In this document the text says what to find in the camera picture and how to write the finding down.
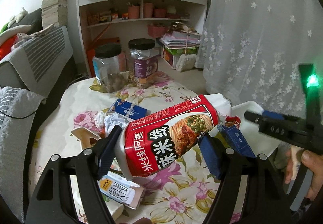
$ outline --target gray striped cover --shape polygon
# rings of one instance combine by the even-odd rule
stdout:
[[[64,48],[64,34],[61,28],[55,28],[46,36],[31,39],[24,45],[31,70],[37,82],[52,66]]]
[[[25,42],[5,56],[0,64],[10,62],[30,91],[48,97],[72,55],[67,29],[62,26]]]
[[[0,109],[7,115],[24,117],[37,110],[42,99],[26,89],[4,87],[0,90]],[[0,115],[0,194],[22,223],[24,162],[34,116],[18,120]]]

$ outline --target noodle bowl image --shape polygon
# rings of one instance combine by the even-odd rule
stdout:
[[[192,148],[198,138],[213,127],[211,117],[206,114],[190,115],[170,126],[170,136],[175,143],[178,156],[182,156]]]

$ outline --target table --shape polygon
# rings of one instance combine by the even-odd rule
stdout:
[[[82,151],[71,130],[84,126],[99,132],[95,115],[101,110],[106,111],[116,99],[133,102],[154,113],[196,96],[162,72],[148,89],[128,86],[114,94],[96,91],[100,87],[94,82],[92,78],[71,85],[57,109],[39,128],[29,167],[30,196],[53,154],[68,157]],[[153,223],[202,223],[219,187],[219,181],[208,171],[198,145],[168,168],[147,178],[137,177],[134,181],[146,187],[146,196],[137,210],[125,207],[117,223],[133,223],[142,217]],[[87,223],[82,207],[75,206],[79,220]],[[232,221],[239,219],[241,208],[241,205],[236,206]]]

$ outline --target screw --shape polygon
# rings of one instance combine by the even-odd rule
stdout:
[[[235,151],[232,148],[227,148],[225,152],[229,155],[233,155],[235,153]]]
[[[85,149],[85,150],[83,151],[83,154],[84,154],[85,156],[91,155],[91,154],[92,154],[92,149],[90,149],[90,148]]]
[[[59,155],[53,155],[51,158],[50,158],[52,161],[56,161],[57,159],[59,159]]]
[[[260,155],[259,155],[259,158],[260,158],[261,160],[266,160],[266,159],[267,159],[267,156],[266,156],[265,154],[260,154]]]

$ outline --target red cloth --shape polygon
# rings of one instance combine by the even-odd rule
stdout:
[[[13,46],[16,37],[17,35],[14,35],[0,46],[0,60],[11,52],[11,47]]]

